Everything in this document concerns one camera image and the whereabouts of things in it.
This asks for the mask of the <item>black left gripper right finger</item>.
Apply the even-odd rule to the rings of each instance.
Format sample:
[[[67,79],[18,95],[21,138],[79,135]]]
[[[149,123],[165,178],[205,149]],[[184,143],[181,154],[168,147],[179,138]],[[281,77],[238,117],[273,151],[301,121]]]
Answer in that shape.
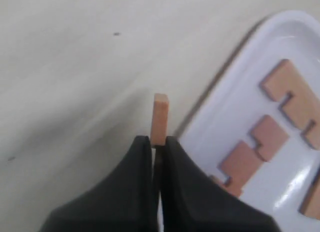
[[[161,201],[165,231],[279,231],[275,220],[215,184],[175,137],[162,153]]]

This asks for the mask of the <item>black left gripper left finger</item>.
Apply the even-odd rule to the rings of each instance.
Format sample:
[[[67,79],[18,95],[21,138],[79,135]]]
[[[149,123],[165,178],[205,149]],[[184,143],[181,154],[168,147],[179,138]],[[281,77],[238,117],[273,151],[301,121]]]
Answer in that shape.
[[[149,138],[137,136],[105,179],[55,209],[41,231],[157,231],[151,154]]]

